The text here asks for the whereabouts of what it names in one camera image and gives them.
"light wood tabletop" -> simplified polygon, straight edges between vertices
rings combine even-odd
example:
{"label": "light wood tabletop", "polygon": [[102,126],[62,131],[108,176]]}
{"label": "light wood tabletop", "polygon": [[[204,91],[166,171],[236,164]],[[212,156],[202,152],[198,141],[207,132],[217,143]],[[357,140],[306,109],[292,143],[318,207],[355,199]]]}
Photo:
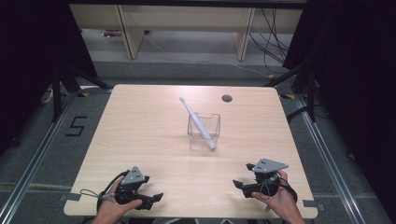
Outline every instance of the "light wood tabletop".
{"label": "light wood tabletop", "polygon": [[[232,96],[230,103],[223,95]],[[184,97],[197,113],[220,114],[214,151],[191,150],[189,113]],[[107,102],[91,145],[71,190],[101,192],[119,173],[137,166],[150,176],[140,194],[163,198],[151,210],[130,217],[276,218],[265,204],[245,198],[233,179],[253,184],[246,167],[260,158],[289,165],[285,172],[297,191],[304,218],[318,215],[299,154],[276,90],[262,87],[118,85]],[[67,201],[69,216],[94,216],[96,199],[82,195]]]}

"wire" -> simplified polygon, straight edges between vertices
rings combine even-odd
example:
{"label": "wire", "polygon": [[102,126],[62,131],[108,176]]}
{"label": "wire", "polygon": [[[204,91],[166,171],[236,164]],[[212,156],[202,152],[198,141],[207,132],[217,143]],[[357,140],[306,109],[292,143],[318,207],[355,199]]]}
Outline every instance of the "wire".
{"label": "wire", "polygon": [[[262,187],[265,185],[265,187],[267,188],[267,192],[270,192],[270,190],[268,189],[268,185],[267,185],[267,182],[266,181],[264,181],[263,183],[262,183]],[[265,198],[263,198],[262,197],[262,187],[260,188],[260,198],[261,199],[263,199],[263,200],[268,200],[268,199],[270,199],[271,198],[271,196],[267,196],[267,198],[265,199]]]}
{"label": "wire", "polygon": [[87,196],[91,196],[91,197],[94,197],[94,198],[99,198],[99,194],[93,192],[93,191],[90,190],[90,189],[81,189],[81,190],[79,191],[79,193],[82,194],[82,195],[87,195]]}

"hand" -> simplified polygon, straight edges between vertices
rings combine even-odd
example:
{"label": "hand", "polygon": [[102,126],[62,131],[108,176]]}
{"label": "hand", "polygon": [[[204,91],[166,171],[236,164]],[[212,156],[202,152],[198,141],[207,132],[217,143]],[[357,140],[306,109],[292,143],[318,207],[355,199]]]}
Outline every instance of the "hand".
{"label": "hand", "polygon": [[[288,185],[286,182],[288,181],[288,175],[282,170],[278,170],[277,173],[282,178],[280,183],[282,185]],[[252,192],[251,196],[267,204],[265,208],[266,212],[269,212],[272,209],[278,216],[290,224],[305,223],[293,197],[286,189],[280,187],[276,195],[270,198],[259,192]]]}
{"label": "hand", "polygon": [[[123,176],[120,176],[120,178],[118,178],[108,190],[108,193],[115,193],[117,186],[120,184],[122,179]],[[122,216],[129,210],[136,209],[136,207],[140,206],[140,204],[142,204],[142,200],[133,200],[130,203],[119,204],[114,198],[105,199],[102,201],[99,211],[96,214],[92,224],[121,223]]]}

